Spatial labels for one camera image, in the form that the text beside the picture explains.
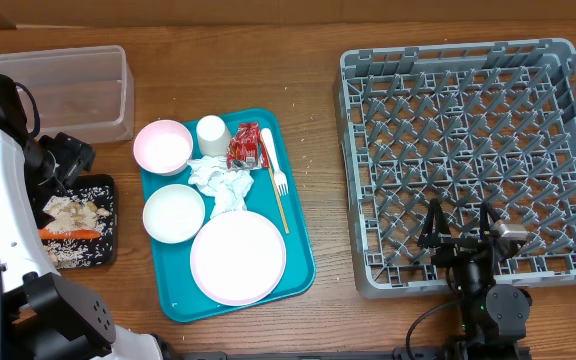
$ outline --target red snack wrapper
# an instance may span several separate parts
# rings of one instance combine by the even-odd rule
[[[226,163],[229,170],[268,168],[258,123],[239,124],[237,133],[230,140]]]

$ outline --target fork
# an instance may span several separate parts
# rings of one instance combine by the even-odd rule
[[[275,142],[272,139],[270,129],[261,129],[261,138],[264,141],[268,157],[270,158],[270,163],[274,170],[273,172],[275,173],[275,184],[277,185],[279,194],[281,194],[281,196],[288,195],[288,179],[286,178],[286,174],[279,169],[279,161],[277,161],[277,153],[275,152]]]

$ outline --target carrot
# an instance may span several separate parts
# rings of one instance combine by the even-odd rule
[[[40,229],[39,237],[41,240],[65,240],[65,239],[77,239],[77,240],[92,240],[101,237],[101,234],[95,230],[73,230],[65,233],[53,233],[48,229]]]

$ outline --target wooden table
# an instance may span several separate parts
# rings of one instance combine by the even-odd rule
[[[250,107],[279,118],[317,263],[312,288],[192,325],[168,320],[141,224],[144,200],[132,142],[98,145],[94,171],[112,175],[121,192],[119,257],[110,267],[63,275],[101,293],[118,324],[162,335],[180,352],[389,350],[404,344],[421,313],[446,299],[371,301],[355,290],[332,102],[339,57],[357,48],[548,37],[576,45],[576,22],[0,31],[0,53],[123,46],[135,78],[135,133],[158,118],[189,121]],[[535,359],[576,359],[576,286],[531,294],[523,344]],[[437,314],[418,327],[414,345],[441,344],[458,327],[456,311]]]

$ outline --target white napkin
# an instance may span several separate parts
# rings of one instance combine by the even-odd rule
[[[215,198],[215,208],[210,218],[235,210],[246,210],[244,197],[252,186],[249,170],[228,171],[224,156],[204,156],[189,160],[192,174],[188,184],[196,185],[202,194]]]

